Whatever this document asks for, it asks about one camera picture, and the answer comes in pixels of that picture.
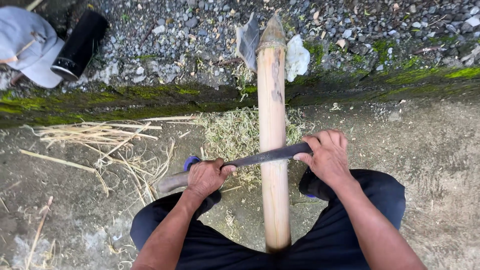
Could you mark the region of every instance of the wooden handle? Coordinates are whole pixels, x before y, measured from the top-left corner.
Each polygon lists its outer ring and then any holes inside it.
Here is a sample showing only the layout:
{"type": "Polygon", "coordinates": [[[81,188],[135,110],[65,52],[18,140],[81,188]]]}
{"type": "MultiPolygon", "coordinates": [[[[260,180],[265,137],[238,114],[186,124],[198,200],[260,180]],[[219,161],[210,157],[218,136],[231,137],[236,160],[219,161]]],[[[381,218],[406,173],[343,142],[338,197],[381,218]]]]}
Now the wooden handle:
{"type": "MultiPolygon", "coordinates": [[[[285,36],[279,18],[267,24],[258,48],[258,116],[260,152],[284,147],[285,36]]],[[[287,160],[260,165],[264,206],[265,246],[268,253],[291,245],[287,160]]]]}
{"type": "Polygon", "coordinates": [[[188,173],[189,171],[179,172],[165,177],[160,183],[158,183],[158,192],[167,193],[181,186],[186,186],[188,184],[188,173]]]}

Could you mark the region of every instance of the concrete ground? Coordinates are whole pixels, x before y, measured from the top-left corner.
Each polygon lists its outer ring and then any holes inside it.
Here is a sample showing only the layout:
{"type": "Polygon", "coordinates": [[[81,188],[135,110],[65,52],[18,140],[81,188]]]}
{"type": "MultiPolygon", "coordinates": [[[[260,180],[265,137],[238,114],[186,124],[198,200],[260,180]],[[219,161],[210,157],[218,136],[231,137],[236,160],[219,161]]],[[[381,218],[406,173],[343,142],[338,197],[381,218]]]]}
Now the concrete ground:
{"type": "MultiPolygon", "coordinates": [[[[403,103],[301,108],[313,130],[339,128],[349,139],[351,168],[387,172],[406,187],[407,210],[401,233],[429,269],[471,270],[480,265],[480,106],[479,99],[407,100],[403,103]]],[[[203,128],[154,123],[147,131],[158,141],[135,142],[144,158],[165,160],[162,152],[176,140],[168,174],[181,170],[190,154],[200,155],[203,128]],[[179,135],[191,130],[183,138],[179,135]]],[[[20,154],[18,149],[91,165],[98,155],[72,144],[46,149],[28,129],[0,132],[0,253],[12,266],[23,267],[40,222],[39,210],[54,196],[33,262],[54,269],[128,269],[136,257],[129,237],[133,215],[142,207],[133,179],[111,165],[102,192],[91,173],[20,154]],[[54,245],[53,258],[48,252],[54,245]]],[[[296,241],[313,225],[325,203],[301,196],[296,189],[305,166],[292,161],[289,169],[292,238],[296,241]]],[[[223,190],[239,185],[229,178],[223,190]]],[[[264,249],[260,184],[223,193],[221,203],[201,220],[236,242],[264,249]]]]}

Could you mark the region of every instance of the machete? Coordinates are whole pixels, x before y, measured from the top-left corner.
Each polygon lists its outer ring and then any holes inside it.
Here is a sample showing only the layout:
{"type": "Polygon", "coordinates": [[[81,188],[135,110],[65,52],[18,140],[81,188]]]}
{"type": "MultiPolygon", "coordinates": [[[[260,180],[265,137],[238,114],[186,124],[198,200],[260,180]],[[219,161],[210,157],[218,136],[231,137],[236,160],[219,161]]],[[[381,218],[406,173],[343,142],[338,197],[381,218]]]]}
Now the machete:
{"type": "MultiPolygon", "coordinates": [[[[223,166],[226,165],[235,165],[237,168],[242,166],[254,165],[263,162],[275,161],[275,160],[285,160],[290,159],[298,153],[312,153],[312,149],[308,146],[307,143],[299,143],[291,146],[286,146],[260,154],[248,156],[246,158],[241,158],[238,160],[233,160],[227,163],[223,163],[223,166]]],[[[178,187],[186,186],[188,184],[188,173],[179,172],[177,174],[166,177],[163,181],[158,184],[158,191],[161,193],[170,192],[178,187]]]]}

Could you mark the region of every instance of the machete handle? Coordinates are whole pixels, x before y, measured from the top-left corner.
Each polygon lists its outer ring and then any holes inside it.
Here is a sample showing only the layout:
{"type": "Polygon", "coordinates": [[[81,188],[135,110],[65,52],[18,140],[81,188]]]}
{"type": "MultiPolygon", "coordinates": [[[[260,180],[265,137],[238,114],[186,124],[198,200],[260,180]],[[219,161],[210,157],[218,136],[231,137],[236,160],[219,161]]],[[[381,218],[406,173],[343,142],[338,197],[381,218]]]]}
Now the machete handle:
{"type": "Polygon", "coordinates": [[[186,186],[188,184],[188,173],[189,171],[179,172],[165,177],[160,183],[158,183],[158,191],[160,193],[167,193],[178,187],[186,186]]]}

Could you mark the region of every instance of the baseball cap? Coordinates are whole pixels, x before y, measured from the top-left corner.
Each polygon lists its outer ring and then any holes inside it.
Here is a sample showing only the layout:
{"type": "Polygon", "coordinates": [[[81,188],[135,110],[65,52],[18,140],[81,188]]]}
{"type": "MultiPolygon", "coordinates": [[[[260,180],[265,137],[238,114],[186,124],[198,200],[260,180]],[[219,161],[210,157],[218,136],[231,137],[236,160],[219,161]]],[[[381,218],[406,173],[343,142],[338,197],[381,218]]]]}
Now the baseball cap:
{"type": "Polygon", "coordinates": [[[41,87],[54,88],[62,77],[50,66],[63,47],[53,27],[22,8],[0,8],[0,62],[21,71],[41,87]]]}

